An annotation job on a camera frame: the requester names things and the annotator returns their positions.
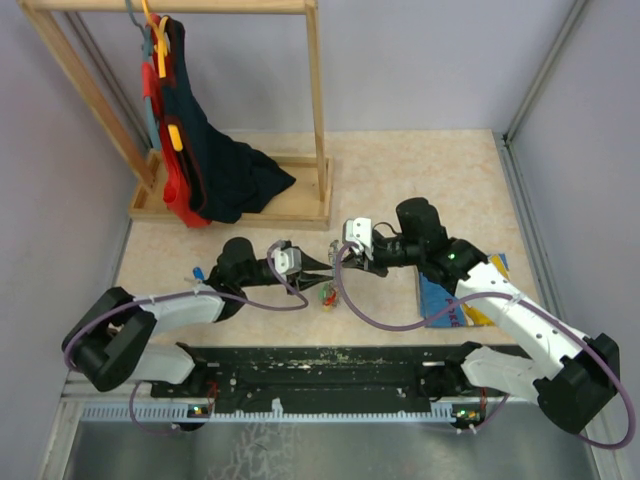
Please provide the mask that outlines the blue key tag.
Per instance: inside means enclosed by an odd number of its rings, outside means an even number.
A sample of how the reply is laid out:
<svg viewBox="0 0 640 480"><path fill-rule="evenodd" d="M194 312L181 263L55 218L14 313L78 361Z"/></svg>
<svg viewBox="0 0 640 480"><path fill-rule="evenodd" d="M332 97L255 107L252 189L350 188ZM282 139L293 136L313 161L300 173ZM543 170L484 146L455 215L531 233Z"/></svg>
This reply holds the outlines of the blue key tag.
<svg viewBox="0 0 640 480"><path fill-rule="evenodd" d="M192 273L193 273L194 278L195 278L197 281L204 281L204 280L205 280L204 273L203 273L203 271L201 270L201 268L200 268L200 267L195 267L195 268L192 270Z"/></svg>

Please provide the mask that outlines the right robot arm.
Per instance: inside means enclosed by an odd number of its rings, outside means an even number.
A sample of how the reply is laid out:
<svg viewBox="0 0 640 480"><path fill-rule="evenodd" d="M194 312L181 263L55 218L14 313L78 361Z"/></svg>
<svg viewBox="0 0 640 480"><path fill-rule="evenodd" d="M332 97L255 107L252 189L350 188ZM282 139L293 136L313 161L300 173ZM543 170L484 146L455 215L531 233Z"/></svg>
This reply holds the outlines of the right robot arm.
<svg viewBox="0 0 640 480"><path fill-rule="evenodd" d="M540 407L560 429L579 434L619 391L618 344L566 325L507 280L470 242L451 237L437 209L416 197L396 208L400 231L385 237L371 219L348 219L343 242L350 253L338 269L386 276L391 267L414 267L460 303L479 311L522 348L510 356L473 342L448 360L448 387L461 396L488 387Z"/></svg>

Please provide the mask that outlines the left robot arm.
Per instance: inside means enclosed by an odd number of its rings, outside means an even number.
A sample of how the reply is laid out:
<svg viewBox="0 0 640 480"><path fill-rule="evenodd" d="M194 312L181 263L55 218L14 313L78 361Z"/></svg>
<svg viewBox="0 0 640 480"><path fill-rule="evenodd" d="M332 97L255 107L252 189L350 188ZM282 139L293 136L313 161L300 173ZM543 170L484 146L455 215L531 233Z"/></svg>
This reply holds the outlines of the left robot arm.
<svg viewBox="0 0 640 480"><path fill-rule="evenodd" d="M209 276L189 290L159 296L134 296L122 287L106 290L64 338L64 362L100 392L135 380L174 385L186 396L197 396L207 387L208 373L196 365L195 353L184 343L154 344L153 337L229 320L244 306L278 309L249 299L249 287L282 286L298 298L296 309L304 309L309 304L304 290L330 281L330 269L289 241L275 242L259 259L248 239L234 237Z"/></svg>

